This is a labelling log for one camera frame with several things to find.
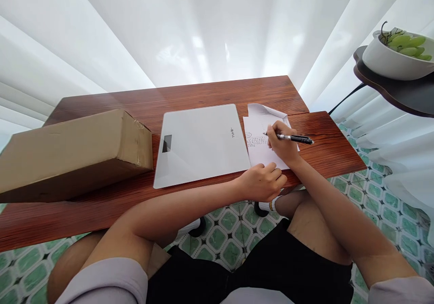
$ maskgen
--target wooden tabletop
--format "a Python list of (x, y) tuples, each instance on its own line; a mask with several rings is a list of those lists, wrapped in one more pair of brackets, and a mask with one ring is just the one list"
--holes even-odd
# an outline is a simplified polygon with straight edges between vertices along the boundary
[(385, 100), (404, 112), (434, 118), (434, 72), (423, 78), (401, 81), (389, 79), (371, 71), (362, 61), (367, 46), (354, 52), (354, 74), (364, 84), (378, 91)]
[[(157, 89), (64, 98), (46, 125), (122, 108), (153, 133), (154, 167), (165, 112), (223, 104), (236, 104), (244, 131), (248, 103), (261, 103), (291, 115), (299, 134), (311, 137), (312, 146), (300, 144), (300, 155), (324, 177), (366, 168), (326, 112), (309, 113), (287, 76), (176, 86)], [(9, 204), (0, 214), (0, 251), (47, 242), (111, 226), (135, 204), (159, 195), (197, 186), (230, 181), (241, 172), (155, 190), (154, 172), (90, 192), (70, 201)], [(299, 179), (290, 171), (286, 186)]]

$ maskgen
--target white paper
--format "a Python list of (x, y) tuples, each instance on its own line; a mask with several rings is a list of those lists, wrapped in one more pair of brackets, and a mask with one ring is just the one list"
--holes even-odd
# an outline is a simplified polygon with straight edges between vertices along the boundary
[(261, 163), (267, 166), (269, 163), (275, 162), (277, 168), (288, 169), (289, 167), (276, 153), (268, 148), (268, 137), (264, 135), (268, 125), (273, 125), (276, 121), (282, 121), (291, 127), (288, 115), (261, 104), (248, 104), (247, 110), (249, 116), (243, 117), (243, 121), (250, 164), (254, 166)]

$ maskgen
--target pen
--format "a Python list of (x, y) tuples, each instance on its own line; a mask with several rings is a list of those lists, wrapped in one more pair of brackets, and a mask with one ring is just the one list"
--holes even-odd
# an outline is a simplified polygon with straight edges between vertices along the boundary
[(312, 139), (310, 139), (309, 137), (304, 137), (304, 136), (287, 136), (284, 134), (276, 134), (277, 138), (281, 139), (281, 140), (290, 140), (290, 141), (295, 141), (295, 142), (300, 142), (300, 143), (305, 143), (305, 144), (314, 144), (314, 141)]

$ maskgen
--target bathroom scale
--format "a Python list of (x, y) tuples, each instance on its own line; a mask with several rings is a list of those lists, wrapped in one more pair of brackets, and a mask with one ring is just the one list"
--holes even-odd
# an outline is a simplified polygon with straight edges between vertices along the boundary
[(154, 189), (249, 168), (235, 104), (164, 114)]

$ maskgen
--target hand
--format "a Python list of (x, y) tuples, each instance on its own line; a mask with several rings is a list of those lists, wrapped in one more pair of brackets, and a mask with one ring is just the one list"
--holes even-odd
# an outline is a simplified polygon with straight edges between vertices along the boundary
[(272, 162), (267, 166), (253, 166), (233, 182), (242, 200), (270, 202), (279, 195), (287, 180), (288, 178), (282, 175), (282, 171)]
[(297, 143), (294, 141), (280, 140), (277, 138), (276, 133), (294, 135), (297, 134), (297, 130), (289, 128), (282, 121), (276, 121), (273, 126), (269, 125), (267, 129), (268, 147), (272, 148), (280, 159), (291, 168), (291, 166), (296, 165), (296, 163), (301, 160), (297, 150)]

